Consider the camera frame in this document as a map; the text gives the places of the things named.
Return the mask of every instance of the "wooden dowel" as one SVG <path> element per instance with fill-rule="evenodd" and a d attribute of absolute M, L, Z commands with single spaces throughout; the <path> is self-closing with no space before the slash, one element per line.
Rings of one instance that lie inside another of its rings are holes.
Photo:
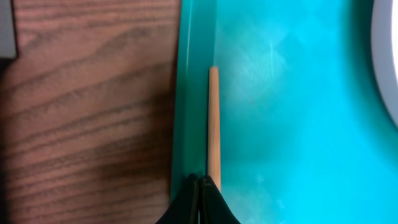
<path fill-rule="evenodd" d="M 208 175 L 221 191 L 221 151 L 220 151 L 220 91 L 218 68 L 211 67 L 209 74 L 208 105 Z"/>

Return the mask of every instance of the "wood grain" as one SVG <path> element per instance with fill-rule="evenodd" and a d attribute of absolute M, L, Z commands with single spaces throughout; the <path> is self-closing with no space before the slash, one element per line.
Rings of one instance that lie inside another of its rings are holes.
<path fill-rule="evenodd" d="M 179 0 L 14 0 L 0 82 L 10 223 L 155 223 L 169 204 Z"/>

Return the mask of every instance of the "wooden surface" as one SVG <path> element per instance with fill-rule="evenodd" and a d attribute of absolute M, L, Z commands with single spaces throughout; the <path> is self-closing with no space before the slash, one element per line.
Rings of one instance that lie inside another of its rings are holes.
<path fill-rule="evenodd" d="M 169 204 L 179 0 L 14 0 L 11 223 L 155 223 Z"/>
<path fill-rule="evenodd" d="M 208 175 L 221 191 L 220 86 L 217 67 L 211 67 L 209 72 L 208 107 L 207 170 Z"/>

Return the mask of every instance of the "teal surface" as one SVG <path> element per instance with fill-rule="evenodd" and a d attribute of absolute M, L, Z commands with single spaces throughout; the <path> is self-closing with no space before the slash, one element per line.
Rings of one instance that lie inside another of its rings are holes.
<path fill-rule="evenodd" d="M 398 223 L 398 130 L 368 0 L 183 0 L 172 197 L 206 172 L 220 68 L 222 194 L 241 223 Z"/>

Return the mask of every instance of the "white object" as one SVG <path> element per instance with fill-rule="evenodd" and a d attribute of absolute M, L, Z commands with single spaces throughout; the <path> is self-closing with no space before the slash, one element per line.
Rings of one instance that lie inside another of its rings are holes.
<path fill-rule="evenodd" d="M 398 126 L 398 0 L 375 0 L 372 57 L 384 104 Z"/>

